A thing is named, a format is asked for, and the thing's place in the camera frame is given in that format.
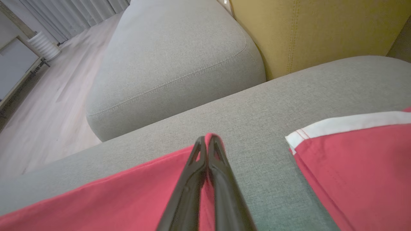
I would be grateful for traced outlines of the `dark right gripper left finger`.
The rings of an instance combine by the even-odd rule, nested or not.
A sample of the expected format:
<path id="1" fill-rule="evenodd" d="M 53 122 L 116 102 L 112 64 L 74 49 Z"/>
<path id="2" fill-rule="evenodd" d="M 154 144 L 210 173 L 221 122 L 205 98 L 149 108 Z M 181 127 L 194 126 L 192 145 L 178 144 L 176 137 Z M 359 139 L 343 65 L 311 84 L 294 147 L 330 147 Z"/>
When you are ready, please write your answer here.
<path id="1" fill-rule="evenodd" d="M 166 205 L 156 231 L 198 231 L 201 190 L 207 173 L 204 136 L 199 137 Z"/>

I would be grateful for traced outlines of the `yellow sofa backrest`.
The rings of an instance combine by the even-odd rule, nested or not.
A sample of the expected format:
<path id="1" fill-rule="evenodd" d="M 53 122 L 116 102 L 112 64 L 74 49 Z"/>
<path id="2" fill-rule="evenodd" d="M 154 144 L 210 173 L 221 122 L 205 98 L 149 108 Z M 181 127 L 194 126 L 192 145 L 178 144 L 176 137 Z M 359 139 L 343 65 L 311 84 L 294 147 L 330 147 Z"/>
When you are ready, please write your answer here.
<path id="1" fill-rule="evenodd" d="M 411 0 L 230 0 L 257 45 L 267 80 L 354 56 L 385 56 Z"/>

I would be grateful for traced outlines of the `white low cabinet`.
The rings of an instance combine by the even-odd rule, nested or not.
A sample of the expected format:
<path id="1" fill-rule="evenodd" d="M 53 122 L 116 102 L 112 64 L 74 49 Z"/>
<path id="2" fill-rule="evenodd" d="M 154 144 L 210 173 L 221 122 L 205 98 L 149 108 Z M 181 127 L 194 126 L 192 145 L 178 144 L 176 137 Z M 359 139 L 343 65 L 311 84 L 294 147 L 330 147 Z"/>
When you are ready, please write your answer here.
<path id="1" fill-rule="evenodd" d="M 0 110 L 28 77 L 35 76 L 44 65 L 50 67 L 20 36 L 0 48 Z"/>

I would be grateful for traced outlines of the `large grey sofa seat cushion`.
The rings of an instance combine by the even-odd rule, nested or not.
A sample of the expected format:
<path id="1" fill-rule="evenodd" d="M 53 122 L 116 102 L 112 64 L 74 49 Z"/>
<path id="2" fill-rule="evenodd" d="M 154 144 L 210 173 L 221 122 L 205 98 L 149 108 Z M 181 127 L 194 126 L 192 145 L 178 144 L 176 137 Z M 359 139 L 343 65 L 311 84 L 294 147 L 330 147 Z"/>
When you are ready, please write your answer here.
<path id="1" fill-rule="evenodd" d="M 0 184 L 0 217 L 216 133 L 260 231 L 339 231 L 285 136 L 329 117 L 411 107 L 411 63 L 358 56 L 298 71 L 131 131 Z"/>

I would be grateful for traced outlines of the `white ribbed cylinder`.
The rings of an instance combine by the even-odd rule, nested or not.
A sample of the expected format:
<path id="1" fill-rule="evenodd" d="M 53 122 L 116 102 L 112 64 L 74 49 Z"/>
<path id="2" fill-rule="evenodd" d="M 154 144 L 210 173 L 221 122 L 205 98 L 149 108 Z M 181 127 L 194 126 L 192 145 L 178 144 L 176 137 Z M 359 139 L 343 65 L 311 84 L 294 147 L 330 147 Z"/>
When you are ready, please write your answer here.
<path id="1" fill-rule="evenodd" d="M 61 54 L 61 49 L 52 43 L 42 31 L 37 32 L 35 36 L 27 41 L 47 61 L 52 61 Z"/>

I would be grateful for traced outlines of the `red and white garment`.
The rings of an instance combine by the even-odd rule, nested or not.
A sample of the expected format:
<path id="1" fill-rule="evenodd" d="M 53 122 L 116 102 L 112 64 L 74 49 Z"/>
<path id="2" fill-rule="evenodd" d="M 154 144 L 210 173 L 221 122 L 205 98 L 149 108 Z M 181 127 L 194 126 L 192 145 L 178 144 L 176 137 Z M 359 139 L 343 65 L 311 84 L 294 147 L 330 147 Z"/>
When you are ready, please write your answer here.
<path id="1" fill-rule="evenodd" d="M 155 231 L 192 149 L 0 216 L 0 231 Z"/>

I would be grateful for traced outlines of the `beige wooden post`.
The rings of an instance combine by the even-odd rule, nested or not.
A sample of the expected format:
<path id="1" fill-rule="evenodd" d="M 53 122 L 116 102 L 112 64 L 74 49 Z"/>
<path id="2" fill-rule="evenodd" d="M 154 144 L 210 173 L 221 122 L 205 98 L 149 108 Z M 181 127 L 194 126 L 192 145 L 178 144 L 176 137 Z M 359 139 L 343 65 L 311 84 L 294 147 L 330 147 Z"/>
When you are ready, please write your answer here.
<path id="1" fill-rule="evenodd" d="M 34 37 L 37 32 L 29 28 L 25 22 L 22 21 L 11 9 L 9 9 L 3 2 L 0 0 L 0 11 L 11 21 L 17 28 L 19 28 L 22 33 L 26 35 L 27 38 L 31 39 Z"/>

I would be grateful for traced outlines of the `small grey sofa seat cushion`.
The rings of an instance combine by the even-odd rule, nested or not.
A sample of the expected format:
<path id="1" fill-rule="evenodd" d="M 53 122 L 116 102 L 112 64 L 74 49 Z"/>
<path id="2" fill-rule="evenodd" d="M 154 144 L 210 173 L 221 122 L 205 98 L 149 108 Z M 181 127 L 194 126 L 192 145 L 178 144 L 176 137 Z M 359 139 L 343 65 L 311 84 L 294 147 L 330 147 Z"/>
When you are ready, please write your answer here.
<path id="1" fill-rule="evenodd" d="M 131 0 L 86 118 L 105 142 L 265 81 L 254 41 L 218 0 Z"/>

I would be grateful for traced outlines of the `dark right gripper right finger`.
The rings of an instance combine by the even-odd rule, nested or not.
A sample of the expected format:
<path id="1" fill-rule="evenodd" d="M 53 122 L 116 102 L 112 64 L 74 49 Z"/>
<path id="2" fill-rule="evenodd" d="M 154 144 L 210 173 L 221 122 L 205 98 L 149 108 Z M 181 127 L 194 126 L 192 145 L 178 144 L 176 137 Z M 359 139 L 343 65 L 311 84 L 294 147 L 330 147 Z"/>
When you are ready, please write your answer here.
<path id="1" fill-rule="evenodd" d="M 215 231 L 257 231 L 220 137 L 210 138 L 207 155 L 214 188 Z"/>

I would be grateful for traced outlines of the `grey curtain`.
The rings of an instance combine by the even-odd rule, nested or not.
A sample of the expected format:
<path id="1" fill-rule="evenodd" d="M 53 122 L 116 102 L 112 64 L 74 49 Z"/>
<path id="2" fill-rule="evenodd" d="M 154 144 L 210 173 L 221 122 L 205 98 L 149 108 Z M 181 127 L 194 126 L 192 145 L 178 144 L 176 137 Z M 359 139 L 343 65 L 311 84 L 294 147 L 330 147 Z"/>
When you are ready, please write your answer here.
<path id="1" fill-rule="evenodd" d="M 64 43 L 125 11 L 132 0 L 2 0 L 26 25 Z"/>

